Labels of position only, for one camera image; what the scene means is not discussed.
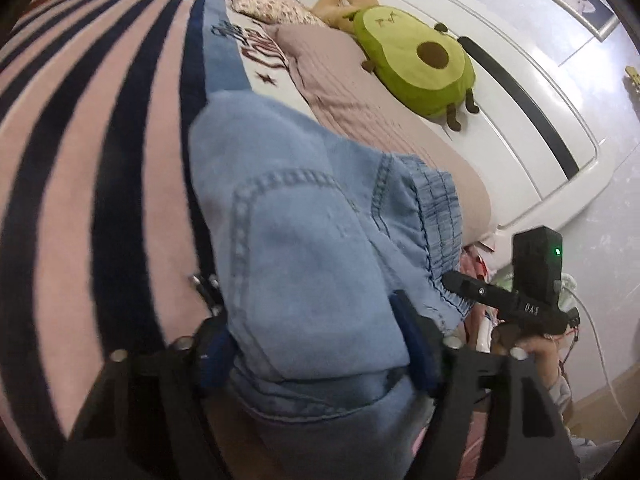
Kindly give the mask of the person's right hand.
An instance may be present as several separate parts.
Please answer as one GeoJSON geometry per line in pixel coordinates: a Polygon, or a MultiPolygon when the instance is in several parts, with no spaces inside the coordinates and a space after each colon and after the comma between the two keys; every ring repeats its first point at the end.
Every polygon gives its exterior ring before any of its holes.
{"type": "Polygon", "coordinates": [[[491,332],[491,352],[510,354],[520,349],[534,359],[541,382],[550,389],[559,379],[560,355],[555,340],[539,335],[523,336],[516,325],[501,323],[491,332]]]}

